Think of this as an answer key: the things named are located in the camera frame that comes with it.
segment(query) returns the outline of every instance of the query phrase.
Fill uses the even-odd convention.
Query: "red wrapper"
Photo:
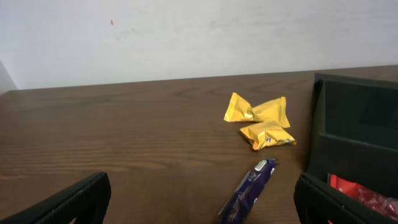
[[[398,199],[385,197],[360,184],[341,179],[334,174],[330,176],[330,186],[365,206],[398,221]]]

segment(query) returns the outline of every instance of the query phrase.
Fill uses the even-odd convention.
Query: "wooden table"
[[[398,81],[398,66],[321,72]],[[258,161],[278,158],[247,223],[298,223],[293,202],[310,130],[314,71],[11,91],[0,98],[0,219],[96,170],[105,223],[211,223]],[[232,92],[286,96],[298,145],[261,151],[223,121]]]

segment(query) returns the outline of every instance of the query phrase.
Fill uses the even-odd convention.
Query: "white wall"
[[[15,86],[11,77],[7,73],[6,68],[4,68],[4,66],[0,60],[0,95],[2,95],[3,93],[5,93],[9,90],[16,90],[16,89],[17,89],[17,87]]]
[[[398,1],[1,0],[0,59],[19,88],[397,64]]]

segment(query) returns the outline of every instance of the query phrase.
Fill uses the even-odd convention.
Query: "yellow candy wrapper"
[[[296,144],[296,140],[275,121],[252,124],[241,128],[241,132],[249,139],[254,150],[285,143]]]
[[[228,122],[276,121],[283,128],[290,127],[286,117],[286,97],[284,96],[251,108],[251,105],[244,98],[241,98],[237,93],[233,93],[224,120]]]

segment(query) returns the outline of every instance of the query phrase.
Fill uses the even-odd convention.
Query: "black container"
[[[295,191],[302,223],[398,223],[327,185],[336,174],[398,198],[398,83],[316,74],[306,172]]]

